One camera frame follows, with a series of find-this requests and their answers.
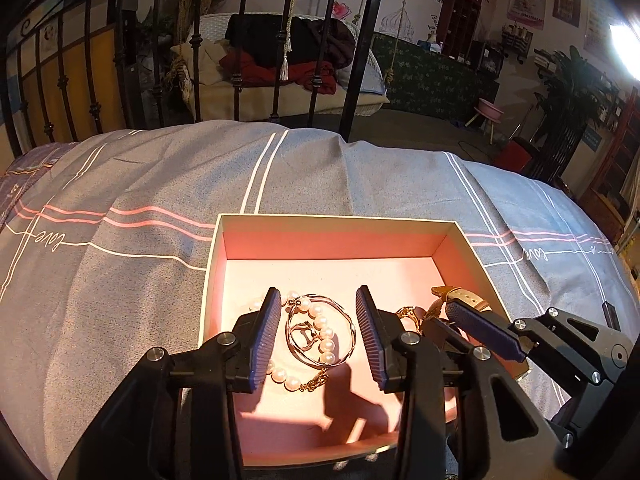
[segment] box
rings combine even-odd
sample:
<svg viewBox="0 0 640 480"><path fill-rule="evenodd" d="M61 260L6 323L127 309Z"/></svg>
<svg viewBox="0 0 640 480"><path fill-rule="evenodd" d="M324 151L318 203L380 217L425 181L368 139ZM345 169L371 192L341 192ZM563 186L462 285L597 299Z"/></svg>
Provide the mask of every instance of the box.
<svg viewBox="0 0 640 480"><path fill-rule="evenodd" d="M471 290L508 318L478 256L453 221L331 216L221 214L209 253L202 295L200 341L231 330L238 316L270 286L283 294L321 294L337 301L356 326L348 361L330 370L314 392L289 392L267 377L254 394L234 394L246 466L283 466L344 460L397 443L401 400L373 381L355 313L355 293L368 285L383 310L428 308L432 286ZM336 332L337 353L350 344L347 321L324 307ZM305 383L317 371L299 362L284 337L283 312L272 359ZM295 322L308 320L297 314ZM312 349L308 354L313 358ZM526 364L508 363L514 377ZM455 412L454 392L446 408Z"/></svg>

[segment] green floral counter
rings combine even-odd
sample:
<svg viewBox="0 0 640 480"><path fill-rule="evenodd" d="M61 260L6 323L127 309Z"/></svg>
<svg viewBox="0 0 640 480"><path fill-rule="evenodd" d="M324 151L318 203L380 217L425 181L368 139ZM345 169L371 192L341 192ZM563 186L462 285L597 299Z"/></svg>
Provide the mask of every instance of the green floral counter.
<svg viewBox="0 0 640 480"><path fill-rule="evenodd" d="M371 48L383 74L391 66L395 42L396 38L386 34L374 34ZM478 98L493 103L498 87L496 81L462 63L400 40L394 79L386 94L391 102L384 107L447 121L467 121L475 113Z"/></svg>

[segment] bed frame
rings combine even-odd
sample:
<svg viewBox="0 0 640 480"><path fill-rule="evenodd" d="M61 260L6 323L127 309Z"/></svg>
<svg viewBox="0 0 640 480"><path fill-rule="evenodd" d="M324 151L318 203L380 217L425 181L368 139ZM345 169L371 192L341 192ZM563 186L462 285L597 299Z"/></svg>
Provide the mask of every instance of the bed frame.
<svg viewBox="0 0 640 480"><path fill-rule="evenodd" d="M25 17L28 16L31 11L36 9L42 3L47 0L32 0L31 3L17 16L15 16L12 21L12 27L15 27L17 23ZM200 115L200 88L199 88L199 74L198 74L198 50L200 48L200 44L202 43L202 36L200 35L200 2L201 0L193 0L193 35L191 37L190 43L193 47L193 57L194 57L194 67L193 67L193 86L194 86L194 98L195 98L195 117L194 122L200 122L202 120ZM273 111L271 113L270 120L273 123L279 123L280 117L278 115L278 102L279 102L279 89L281 85L280 81L280 69L282 66L282 61L284 59L284 43L285 43L285 35L286 35L286 23L289 17L289 8L290 8L291 0L284 1L284 8L282 11L282 27L280 33L278 35L278 65L276 67L276 81L274 83L274 92L273 92ZM72 9L75 9L79 6L85 7L84 14L84 37L82 38L84 42L84 56L86 62L86 76L88 81L88 92L91 101L91 105L87 110L92 117L92 120L95 122L96 131L98 133L102 133L102 122L100 120L100 103L96 99L95 95L95 86L94 86L94 78L92 72L92 61L91 61L91 49L90 49L90 31L91 31L91 12L86 12L91 9L92 0L65 0L63 7L56 12L50 12L46 14L35 26L31 28L29 32L22 36L21 40L11 49L6 50L2 48L4 52L0 52L0 103L2 105L2 114L4 115L4 120L6 124L7 135L9 137L9 141L12 147L12 151L14 152L14 156L18 157L23 154L23 150L20 146L20 142L18 140L18 135L15 128L14 117L12 115L11 103L9 99L9 91L6 79L6 71L7 71L7 59L9 56L12 56L14 53L17 57L17 79L18 79L18 92L20 95L20 111L22 113L24 123L26 126L26 131L28 135L29 142L31 143L31 147L34 148L36 146L36 142L33 137L33 131L31 129L29 116L27 113L28 103L24 98L24 91L22 88L23 83L23 74L21 67L21 47L23 44L32 36L35 36L35 44L36 44L36 63L35 63L35 71L36 71L36 81L38 84L38 96L40 101L40 108L42 110L42 116L44 118L44 133L50 142L54 142L54 124L52 124L49 120L49 115L47 113L47 105L44 96L44 90L42 85L42 64L40 60L39 53L39 44L40 44L40 36L44 27L52 23L54 21L58 22L58 69L60 73L60 78L58 80L58 87L62 92L62 99L65 107L66 120L68 121L69 130L71 132L71 136L73 140L78 140L76 135L76 129L74 127L74 120L71 114L69 99L66 87L69 82L69 78L65 75L64 70L64 62L63 62L63 49L62 49L62 34L60 34L60 30L62 30L63 25L63 15L66 12L69 12ZM116 23L115 23L115 52L116 56L113 59L115 63L117 79L118 79L118 90L120 93L120 102L122 104L125 124L127 128L133 128L133 118L131 113L130 99L129 93L127 92L126 79L125 79L125 49L124 49L124 35L123 35L123 17L122 17L122 9L123 9L124 0L116 0ZM328 35L329 28L329 20L332 16L332 9L334 6L334 0L328 0L326 12L324 14L324 27L322 28L322 36L321 36L321 47L319 59L316 62L316 72L313 82L313 90L311 92L311 101L309 106L309 112L307 116L307 126L313 126L314 122L314 111L316 107L316 97L318 95L318 88L321 85L321 79L319 77L320 67L323 57L324 48L326 45L326 38ZM239 16L240 20L243 19L245 14L246 0L240 0L240 8L239 8ZM347 97L344 102L344 108L342 110L342 116L340 118L340 125L338 128L338 133L342 136L344 140L349 139L349 134L351 131L351 125L353 123L353 116L356 111L356 106L358 103L358 95L360 92L360 86L362 84L362 77L364 75L364 69L367 63L367 55L369 53L369 47L371 44L371 39L374 31L374 27L376 24L376 18L378 16L378 9L380 7L380 0L365 0L365 7L362 14L362 26L360 27L360 33L358 35L358 40L356 42L356 49L354 52L353 58L353 69L351 70L351 78L349 80L349 85L347 89ZM154 6L152 11L152 19L153 19L153 28L154 30L158 30L158 12L159 12L159 0L154 0ZM242 27L238 27L238 37L237 44L242 43ZM0 38L0 45L6 44L6 37ZM164 112L162 110L162 83L161 83L161 75L159 68L159 59L158 59L158 34L152 34L152 51L154 53L154 88L152 94L155 98L156 104L158 106L158 118L160 127L165 126L164 120ZM239 95L242 89L242 77L240 74L239 63L236 66L236 72L232 75L231 82L234 86L234 119L237 121L239 119Z"/></svg>

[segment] blue sign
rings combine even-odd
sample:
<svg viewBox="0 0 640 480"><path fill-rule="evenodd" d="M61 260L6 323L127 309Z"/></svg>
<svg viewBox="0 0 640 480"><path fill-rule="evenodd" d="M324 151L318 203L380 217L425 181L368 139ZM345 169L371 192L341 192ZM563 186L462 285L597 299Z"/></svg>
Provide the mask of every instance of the blue sign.
<svg viewBox="0 0 640 480"><path fill-rule="evenodd" d="M587 126L582 134L582 142L589 146L594 152L597 152L598 146L602 142L602 136L596 130Z"/></svg>

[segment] bed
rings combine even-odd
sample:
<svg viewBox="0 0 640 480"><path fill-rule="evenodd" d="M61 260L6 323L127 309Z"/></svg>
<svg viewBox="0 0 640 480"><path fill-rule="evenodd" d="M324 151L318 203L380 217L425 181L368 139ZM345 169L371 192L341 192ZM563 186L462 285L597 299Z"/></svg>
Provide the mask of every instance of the bed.
<svg viewBox="0 0 640 480"><path fill-rule="evenodd" d="M247 14L258 14L258 12L248 12ZM200 110L202 120L213 119L233 119L234 117L234 88L228 81L224 80L222 70L218 65L218 61L226 55L223 48L215 48L224 44L227 23L232 13L224 14L206 14L200 17L200 34L203 37L204 44L200 47ZM297 14L300 18L308 18L316 20L317 16L307 16ZM358 29L353 23L341 20L354 38L358 37ZM188 35L187 41L182 45L182 56L185 58L191 85L193 85L193 52L189 40L193 33L193 25ZM208 50L212 53L210 56L203 53ZM178 46L174 46L172 50L177 53ZM346 98L346 84L349 80L351 67L337 71L337 79L340 83L337 91L333 95L318 94L316 101L316 113L321 114L341 114L344 100ZM183 99L195 117L195 100L193 89L188 85L183 91ZM278 105L278 113L282 117L296 116L308 113L311 92L303 89L296 84L288 84L280 87L280 101ZM358 96L358 106L356 115L368 116L372 115L383 104L388 103L386 98L386 90L384 88L383 76L376 58L371 50L367 57L367 66L365 68L365 77L361 91ZM244 88L240 94L239 119L243 122L266 120L271 115L273 107L273 88L258 87Z"/></svg>
<svg viewBox="0 0 640 480"><path fill-rule="evenodd" d="M604 324L606 300L640 331L625 270L574 202L449 153L207 121L43 146L0 189L0 412L48 478L148 348L197 346L219 213L455 219L512 319L557 306ZM568 399L534 365L520 384L547 417Z"/></svg>

